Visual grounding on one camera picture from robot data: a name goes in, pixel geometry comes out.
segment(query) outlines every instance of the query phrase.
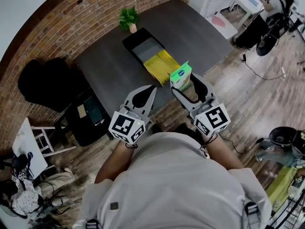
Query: wooden floor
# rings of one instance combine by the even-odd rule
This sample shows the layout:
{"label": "wooden floor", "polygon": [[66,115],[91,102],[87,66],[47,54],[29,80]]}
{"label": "wooden floor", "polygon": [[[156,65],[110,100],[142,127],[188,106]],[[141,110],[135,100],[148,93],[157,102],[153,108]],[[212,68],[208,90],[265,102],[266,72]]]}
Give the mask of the wooden floor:
{"label": "wooden floor", "polygon": [[[233,24],[241,19],[237,11],[225,11],[223,14]],[[244,50],[239,49],[235,49],[205,76],[214,86],[220,102],[224,103],[231,117],[232,122],[222,132],[222,136],[232,140],[239,152],[248,151],[245,155],[237,155],[246,167],[253,169],[264,188],[281,167],[272,162],[257,163],[254,158],[257,147],[250,151],[249,148],[260,137],[268,137],[275,127],[286,125],[304,129],[305,72],[302,66],[296,64],[305,59],[304,52],[305,43],[294,32],[284,35],[278,46],[265,57],[259,57],[255,50],[246,53],[248,65],[258,74],[265,78],[274,78],[281,74],[282,66],[287,74],[285,80],[264,81],[254,75],[241,61]],[[173,100],[153,119],[162,123],[164,131],[170,131],[186,120],[186,111]],[[81,201],[86,185],[94,180],[95,174],[116,143],[117,141],[109,141],[107,137],[103,137],[89,147],[73,150],[69,155],[54,156],[58,167],[69,166],[78,177],[63,193],[74,201]],[[80,203],[72,205],[71,209],[57,217],[63,226],[71,227],[79,206]]]}

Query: power cord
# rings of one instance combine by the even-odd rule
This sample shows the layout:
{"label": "power cord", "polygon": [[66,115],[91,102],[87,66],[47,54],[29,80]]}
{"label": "power cord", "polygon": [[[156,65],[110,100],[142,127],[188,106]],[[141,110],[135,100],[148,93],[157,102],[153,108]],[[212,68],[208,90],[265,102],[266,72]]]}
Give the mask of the power cord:
{"label": "power cord", "polygon": [[229,139],[226,139],[226,138],[224,138],[223,136],[221,136],[221,138],[222,138],[224,141],[230,142],[230,143],[232,144],[233,148],[235,149],[235,151],[236,151],[238,154],[240,154],[240,155],[245,155],[245,154],[247,154],[256,144],[261,143],[262,141],[265,140],[265,138],[263,138],[263,137],[260,138],[260,139],[258,139],[258,140],[255,142],[255,144],[252,145],[251,148],[249,148],[246,152],[241,153],[241,152],[237,151],[237,149],[236,149],[236,147],[235,147],[233,141],[231,141],[231,140],[229,140]]}
{"label": "power cord", "polygon": [[283,71],[283,74],[281,74],[280,76],[276,77],[276,78],[271,78],[271,79],[267,79],[267,78],[264,78],[264,77],[261,77],[259,74],[257,74],[248,64],[247,64],[247,58],[246,58],[246,52],[248,51],[248,49],[244,52],[243,54],[243,59],[242,61],[245,63],[245,65],[256,75],[258,76],[259,78],[265,80],[265,81],[272,81],[272,80],[276,80],[276,79],[279,79],[281,78],[282,76],[284,76],[284,78],[286,77],[286,74],[284,72],[284,69],[281,68],[281,70]]}

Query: green object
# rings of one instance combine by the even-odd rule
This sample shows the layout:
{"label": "green object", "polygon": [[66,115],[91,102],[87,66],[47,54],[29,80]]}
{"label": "green object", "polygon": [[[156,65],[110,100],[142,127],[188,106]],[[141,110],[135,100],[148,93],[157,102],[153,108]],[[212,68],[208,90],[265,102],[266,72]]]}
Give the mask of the green object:
{"label": "green object", "polygon": [[120,12],[119,22],[123,30],[128,30],[130,24],[135,24],[139,19],[139,15],[134,6],[131,9],[122,9]]}
{"label": "green object", "polygon": [[190,82],[191,73],[192,68],[188,65],[187,61],[181,65],[179,69],[171,73],[171,87],[177,88],[179,90],[184,89]]}

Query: small pot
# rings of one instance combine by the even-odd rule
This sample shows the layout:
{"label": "small pot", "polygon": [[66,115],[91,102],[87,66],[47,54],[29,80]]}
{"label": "small pot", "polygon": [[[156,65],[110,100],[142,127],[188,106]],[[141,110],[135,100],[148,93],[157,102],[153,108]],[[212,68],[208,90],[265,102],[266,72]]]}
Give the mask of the small pot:
{"label": "small pot", "polygon": [[133,23],[129,25],[129,30],[131,33],[135,33],[137,31],[137,26]]}

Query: dark gray table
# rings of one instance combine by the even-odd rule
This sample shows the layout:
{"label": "dark gray table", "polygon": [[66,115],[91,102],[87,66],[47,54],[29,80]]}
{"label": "dark gray table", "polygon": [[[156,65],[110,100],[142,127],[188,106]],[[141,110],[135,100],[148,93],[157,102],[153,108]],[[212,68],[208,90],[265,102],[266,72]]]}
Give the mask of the dark gray table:
{"label": "dark gray table", "polygon": [[[137,28],[146,28],[179,63],[189,61],[193,72],[203,75],[231,52],[230,43],[199,13],[181,0],[171,0],[140,14]],[[154,84],[158,87],[154,109],[173,98],[170,82],[159,82],[125,49],[130,35],[116,27],[81,53],[79,63],[86,79],[110,116],[119,110],[132,90]]]}

